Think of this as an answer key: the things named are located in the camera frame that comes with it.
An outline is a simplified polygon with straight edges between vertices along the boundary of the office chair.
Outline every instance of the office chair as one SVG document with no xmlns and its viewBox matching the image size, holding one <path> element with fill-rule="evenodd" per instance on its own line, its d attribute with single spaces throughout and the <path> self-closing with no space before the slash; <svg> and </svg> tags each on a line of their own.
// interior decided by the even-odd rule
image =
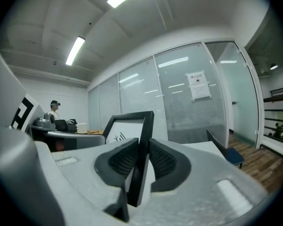
<svg viewBox="0 0 283 226">
<path fill-rule="evenodd" d="M 218 148 L 218 150 L 221 152 L 221 154 L 225 157 L 227 161 L 229 161 L 233 165 L 239 165 L 239 168 L 241 169 L 242 164 L 244 163 L 244 158 L 241 156 L 241 154 L 235 149 L 235 148 L 225 148 L 213 135 L 213 133 L 207 129 L 207 136 L 208 140 L 212 141 L 215 146 Z"/>
</svg>

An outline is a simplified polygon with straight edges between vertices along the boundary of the person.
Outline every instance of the person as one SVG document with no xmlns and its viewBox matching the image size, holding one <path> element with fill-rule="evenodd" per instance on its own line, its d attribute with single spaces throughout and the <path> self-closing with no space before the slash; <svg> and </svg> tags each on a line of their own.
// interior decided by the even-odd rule
<svg viewBox="0 0 283 226">
<path fill-rule="evenodd" d="M 61 105 L 61 104 L 56 100 L 53 100 L 50 103 L 50 108 L 51 108 L 50 113 L 53 114 L 53 116 L 55 117 L 55 120 L 60 120 L 60 115 L 57 113 L 59 105 Z"/>
</svg>

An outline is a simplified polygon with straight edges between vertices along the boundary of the black chair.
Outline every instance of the black chair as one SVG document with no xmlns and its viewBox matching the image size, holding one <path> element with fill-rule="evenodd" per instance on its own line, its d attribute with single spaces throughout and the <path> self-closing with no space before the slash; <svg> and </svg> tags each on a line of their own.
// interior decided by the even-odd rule
<svg viewBox="0 0 283 226">
<path fill-rule="evenodd" d="M 213 135 L 213 133 L 207 129 L 207 136 L 208 140 L 212 141 L 215 146 L 218 148 L 218 150 L 221 152 L 221 154 L 225 157 L 227 161 L 229 161 L 233 165 L 239 165 L 240 169 L 242 167 L 242 164 L 244 163 L 244 158 L 241 156 L 241 154 L 235 149 L 235 148 L 225 148 Z"/>
</svg>

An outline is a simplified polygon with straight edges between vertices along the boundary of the black monitor frame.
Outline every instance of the black monitor frame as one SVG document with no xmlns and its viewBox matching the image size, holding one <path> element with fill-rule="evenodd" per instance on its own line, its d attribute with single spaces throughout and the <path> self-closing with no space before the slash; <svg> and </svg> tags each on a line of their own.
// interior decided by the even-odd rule
<svg viewBox="0 0 283 226">
<path fill-rule="evenodd" d="M 103 133 L 103 136 L 107 139 L 115 121 L 138 119 L 144 120 L 139 141 L 139 158 L 133 169 L 132 180 L 127 194 L 128 204 L 134 207 L 140 205 L 142 201 L 143 187 L 146 179 L 146 171 L 148 169 L 149 158 L 147 158 L 147 154 L 149 153 L 149 140 L 152 138 L 154 112 L 144 111 L 112 115 Z"/>
</svg>

